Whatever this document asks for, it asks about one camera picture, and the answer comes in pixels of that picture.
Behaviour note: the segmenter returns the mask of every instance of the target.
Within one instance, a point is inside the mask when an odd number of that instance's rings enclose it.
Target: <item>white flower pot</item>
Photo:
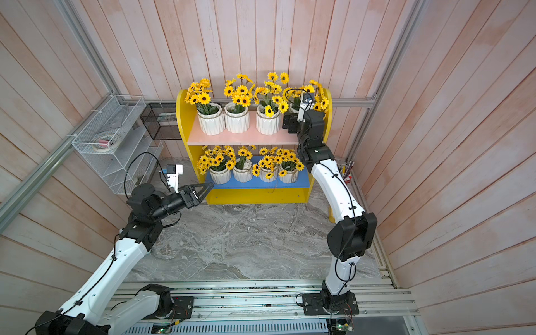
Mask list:
[[[268,118],[264,115],[264,107],[262,105],[257,106],[257,131],[264,135],[273,135],[281,129],[281,112]]]
[[[218,111],[212,115],[205,115],[197,112],[199,125],[201,130],[207,135],[217,135],[225,130],[225,118],[221,112],[221,106],[217,103],[210,103],[212,106],[217,106]]]
[[[225,127],[228,131],[238,134],[249,129],[249,112],[247,108],[241,113],[229,112],[229,110],[233,110],[235,106],[236,105],[233,102],[225,105]]]
[[[253,165],[249,159],[245,160],[244,169],[233,168],[233,175],[235,176],[236,181],[240,183],[249,182],[253,178]]]
[[[268,173],[273,173],[273,177],[271,179],[268,179],[266,178],[266,175]],[[260,180],[262,180],[263,182],[266,182],[266,183],[271,183],[273,182],[274,180],[277,179],[277,173],[278,173],[278,166],[276,166],[273,170],[273,172],[271,172],[270,170],[267,170],[267,169],[264,169],[264,168],[260,168],[260,171],[259,171],[259,178]]]
[[[231,170],[225,168],[222,171],[210,171],[210,176],[212,177],[212,181],[216,184],[225,184],[231,179]]]
[[[279,177],[279,180],[284,182],[285,184],[295,183],[296,180],[298,180],[298,173],[299,171],[297,169],[294,169],[294,171],[288,172],[286,176]]]

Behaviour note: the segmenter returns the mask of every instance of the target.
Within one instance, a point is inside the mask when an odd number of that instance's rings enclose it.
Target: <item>vent grille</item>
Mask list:
[[[153,323],[136,324],[124,334],[150,334]],[[171,334],[322,334],[325,319],[184,322],[172,327]]]

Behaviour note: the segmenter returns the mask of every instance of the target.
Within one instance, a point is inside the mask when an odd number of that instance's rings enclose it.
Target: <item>blue shelf board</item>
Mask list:
[[[254,156],[251,159],[251,162],[253,164],[258,163],[261,158],[262,158],[261,156]],[[274,181],[267,183],[267,182],[263,182],[259,177],[253,176],[253,178],[249,182],[240,183],[240,182],[236,181],[236,179],[235,179],[235,177],[233,175],[233,172],[231,172],[231,179],[228,182],[226,182],[225,184],[220,184],[220,185],[214,184],[214,189],[217,189],[217,190],[273,189],[273,188],[278,188],[278,189],[299,189],[299,188],[309,188],[310,187],[309,174],[307,173],[306,169],[303,169],[303,171],[300,171],[300,173],[298,173],[298,179],[296,180],[296,182],[291,183],[291,184],[282,183],[278,178],[275,178],[275,176],[274,176],[273,179],[274,179]],[[210,175],[210,173],[206,174],[205,182],[206,183],[212,182],[212,176]]]

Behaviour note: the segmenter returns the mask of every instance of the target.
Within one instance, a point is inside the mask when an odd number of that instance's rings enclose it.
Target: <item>marble floor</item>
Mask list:
[[[197,182],[189,160],[166,159],[184,164],[180,185]],[[151,178],[158,190],[165,188],[158,174]],[[168,217],[171,224],[178,215]],[[307,204],[213,205],[203,202],[183,209],[181,220],[166,228],[125,281],[323,279],[331,253],[326,236],[327,200],[315,184]],[[356,278],[379,277],[370,250],[361,257]]]

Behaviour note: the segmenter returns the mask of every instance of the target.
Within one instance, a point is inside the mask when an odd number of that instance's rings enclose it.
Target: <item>black cable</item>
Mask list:
[[[154,157],[154,158],[157,160],[158,166],[160,167],[160,170],[162,171],[162,174],[164,174],[164,169],[162,169],[162,165],[160,165],[160,161],[158,160],[158,158],[157,158],[155,155],[153,155],[152,153],[147,152],[147,151],[144,151],[144,152],[142,152],[141,154],[137,155],[137,156],[132,160],[132,162],[130,162],[128,168],[126,168],[125,178],[124,178],[124,180],[123,180],[123,191],[125,192],[125,196],[126,196],[127,200],[128,200],[128,198],[129,198],[129,196],[126,194],[126,177],[129,175],[130,167],[132,166],[132,163],[134,163],[134,161],[138,159],[138,157],[140,157],[141,155],[146,154],[146,153],[148,153],[149,155],[151,155],[152,157]],[[171,191],[170,188],[169,188],[169,186],[168,186],[168,184],[165,183],[165,182],[162,180],[162,177],[160,177],[160,181],[161,181],[161,182],[164,184],[164,186],[167,188],[168,192]]]
[[[35,325],[33,327],[31,327],[30,329],[28,329],[28,331],[24,334],[24,335],[28,335],[28,333],[30,333],[32,331],[32,329],[35,329],[37,327],[41,327],[47,323],[50,323],[52,321],[54,321],[55,319],[61,317],[61,316],[64,316],[65,314],[67,314],[71,309],[73,309],[75,306],[80,306],[82,304],[82,299],[89,293],[91,292],[91,290],[102,280],[102,278],[104,278],[104,276],[106,276],[106,273],[108,273],[108,270],[110,270],[111,268],[111,265],[117,260],[117,257],[115,256],[116,252],[115,252],[115,239],[119,236],[119,234],[115,235],[114,237],[114,254],[112,255],[111,257],[111,263],[110,263],[110,266],[106,269],[106,272],[99,278],[99,280],[97,280],[97,282],[88,290],[86,291],[86,293],[84,293],[84,295],[82,295],[82,297],[80,299],[78,299],[74,304],[73,306],[71,306],[71,308],[69,308],[68,310],[66,310],[65,312],[61,313],[60,315],[56,316],[55,318],[53,318],[52,320],[49,320],[49,321],[46,321],[46,322],[43,322],[41,324],[38,324],[38,325]]]

